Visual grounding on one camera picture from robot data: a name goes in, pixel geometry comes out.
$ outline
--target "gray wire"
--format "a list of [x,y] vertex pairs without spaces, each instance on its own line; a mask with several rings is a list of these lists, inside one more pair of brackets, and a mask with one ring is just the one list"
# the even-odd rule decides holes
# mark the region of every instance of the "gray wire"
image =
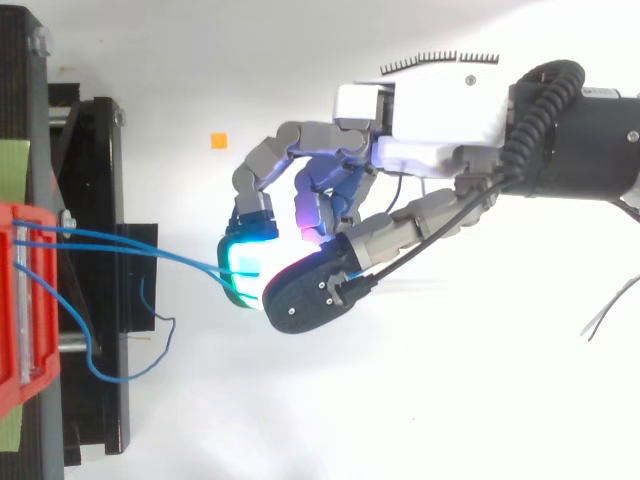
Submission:
[[595,316],[593,320],[591,320],[591,322],[589,322],[589,324],[582,330],[582,333],[580,335],[584,335],[595,323],[596,328],[593,329],[593,332],[589,337],[589,341],[593,340],[593,337],[595,337],[598,328],[600,328],[600,325],[602,324],[604,317],[606,317],[609,313],[609,310],[611,310],[616,302],[620,300],[620,297],[622,297],[622,295],[624,295],[631,287],[633,287],[638,282],[640,282],[640,275],[632,278],[627,283],[625,283],[624,287],[622,287],[622,289],[616,294],[616,296],[613,297],[613,299],[598,313],[598,315]]
[[401,191],[402,191],[402,175],[398,177],[398,189],[396,190],[396,196],[393,197],[393,201],[391,202],[391,205],[389,205],[389,207],[384,211],[384,213],[391,213],[391,210],[393,210],[393,207],[396,206],[396,203],[400,198]]

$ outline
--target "black cable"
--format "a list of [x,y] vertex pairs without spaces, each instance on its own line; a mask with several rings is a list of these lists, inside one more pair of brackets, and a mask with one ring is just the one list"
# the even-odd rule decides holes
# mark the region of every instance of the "black cable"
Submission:
[[398,198],[400,198],[401,191],[402,191],[402,175],[398,177],[398,189],[396,190],[396,196],[393,197],[393,200],[391,201],[391,205],[389,205],[389,207],[384,211],[384,213],[391,213],[391,210],[393,210],[393,207],[395,207],[396,203],[398,202]]
[[640,211],[637,208],[633,208],[631,205],[627,204],[621,199],[612,200],[611,205],[618,207],[624,213],[633,218],[636,222],[640,222]]
[[627,292],[627,290],[629,290],[638,282],[640,282],[640,275],[634,278],[633,280],[630,280],[629,282],[627,282],[627,284],[622,288],[622,290],[620,290],[618,294],[615,297],[613,297],[613,300],[609,302],[609,304],[607,305],[607,308],[605,308],[604,311],[602,312],[602,315],[600,316],[600,320],[598,320],[598,323],[596,323],[596,326],[593,329],[591,336],[589,337],[589,341],[593,340],[593,337],[595,337],[596,332],[598,331],[598,328],[600,328],[600,324],[604,320],[604,317],[606,317],[607,314],[609,313],[609,310],[611,310],[611,307],[613,307],[616,304],[616,302],[620,300],[620,297],[622,297],[622,295],[624,295]]
[[440,240],[444,237],[449,230],[454,228],[458,223],[460,223],[464,218],[469,215],[478,205],[484,202],[487,198],[499,193],[503,188],[511,187],[515,184],[515,181],[506,181],[503,180],[501,182],[496,183],[493,187],[488,188],[484,192],[480,193],[476,198],[471,200],[467,206],[465,206],[462,210],[460,210],[456,215],[453,216],[451,220],[445,223],[438,231],[434,234],[430,235],[425,241],[419,244],[416,248],[411,250],[409,253],[400,257],[398,260],[388,265],[383,270],[380,270],[377,274],[373,275],[372,280],[375,282],[379,282],[386,276],[395,272],[398,268],[406,264],[407,262],[413,260],[420,253],[424,252],[427,248],[433,245],[436,241]]

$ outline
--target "white surface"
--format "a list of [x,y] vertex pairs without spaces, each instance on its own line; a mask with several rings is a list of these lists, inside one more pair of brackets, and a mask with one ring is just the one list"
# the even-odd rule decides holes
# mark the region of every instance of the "white surface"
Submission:
[[[467,85],[469,76],[475,84]],[[399,74],[393,137],[435,145],[500,146],[512,79],[500,65],[434,63]]]
[[380,137],[374,145],[372,163],[387,172],[403,172],[429,178],[451,176],[453,144],[434,145]]
[[[635,95],[638,7],[512,0],[48,0],[53,80],[126,108],[128,221],[215,260],[231,172],[289,119],[326,120],[338,85],[430,48],[499,51],[514,78],[574,58]],[[212,131],[231,148],[213,153]],[[419,192],[407,185],[400,204]],[[272,188],[294,231],[293,173]],[[374,186],[384,208],[395,180]],[[501,198],[347,317],[279,334],[197,272],[162,263],[173,351],[131,385],[132,444],[84,450],[70,479],[632,479],[640,476],[640,295],[596,341],[582,326],[640,270],[640,229],[607,205]],[[131,369],[161,351],[132,341]]]
[[341,85],[336,92],[333,118],[375,120],[379,90],[376,85]]

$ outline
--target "blue light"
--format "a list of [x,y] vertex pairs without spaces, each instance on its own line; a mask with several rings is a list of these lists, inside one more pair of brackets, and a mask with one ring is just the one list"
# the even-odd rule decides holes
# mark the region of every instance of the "blue light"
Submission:
[[320,247],[301,239],[275,238],[259,242],[234,243],[229,247],[229,268],[234,271],[258,272],[258,278],[233,275],[239,291],[258,300],[242,298],[251,308],[263,310],[262,294],[267,284],[282,270],[302,258],[320,251]]

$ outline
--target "metal frame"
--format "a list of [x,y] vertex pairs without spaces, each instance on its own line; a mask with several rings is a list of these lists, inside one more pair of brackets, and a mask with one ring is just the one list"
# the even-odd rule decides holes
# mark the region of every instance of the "metal frame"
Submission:
[[[78,88],[48,89],[42,33],[26,8],[0,6],[0,139],[30,141],[25,203],[53,212],[69,209],[83,228],[157,243],[157,225],[124,223],[122,116],[116,103],[76,103],[50,135],[49,100],[60,106]],[[61,292],[95,333],[94,362],[108,375],[126,375],[127,333],[154,327],[153,316],[136,300],[144,275],[146,299],[155,304],[155,259],[74,252],[59,256],[59,271]],[[76,332],[65,315],[61,311],[61,332]],[[118,454],[129,444],[128,387],[91,377],[81,353],[61,360],[61,380],[24,405],[19,452],[0,454],[3,480],[63,480],[65,464],[80,463],[81,445],[104,443],[107,454]]]

